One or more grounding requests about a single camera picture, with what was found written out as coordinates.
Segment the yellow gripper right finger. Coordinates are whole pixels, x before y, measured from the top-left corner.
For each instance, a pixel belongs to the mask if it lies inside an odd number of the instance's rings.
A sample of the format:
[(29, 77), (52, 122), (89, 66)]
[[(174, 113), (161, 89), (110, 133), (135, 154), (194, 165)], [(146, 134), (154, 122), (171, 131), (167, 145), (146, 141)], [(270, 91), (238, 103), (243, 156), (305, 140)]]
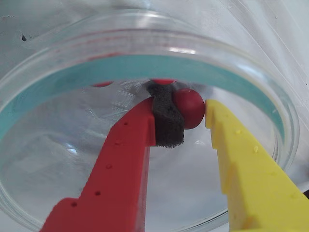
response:
[(230, 231), (308, 231), (308, 198), (227, 107), (216, 100), (205, 105)]

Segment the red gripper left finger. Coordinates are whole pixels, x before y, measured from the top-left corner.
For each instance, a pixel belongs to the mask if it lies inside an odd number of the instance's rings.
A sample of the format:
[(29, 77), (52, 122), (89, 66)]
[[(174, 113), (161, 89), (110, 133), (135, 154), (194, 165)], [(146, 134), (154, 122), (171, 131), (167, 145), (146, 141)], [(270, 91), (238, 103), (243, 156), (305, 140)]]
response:
[(172, 101), (174, 87), (149, 83), (150, 97), (110, 129), (79, 198), (57, 203), (44, 232), (145, 230), (150, 148), (183, 143), (184, 119)]

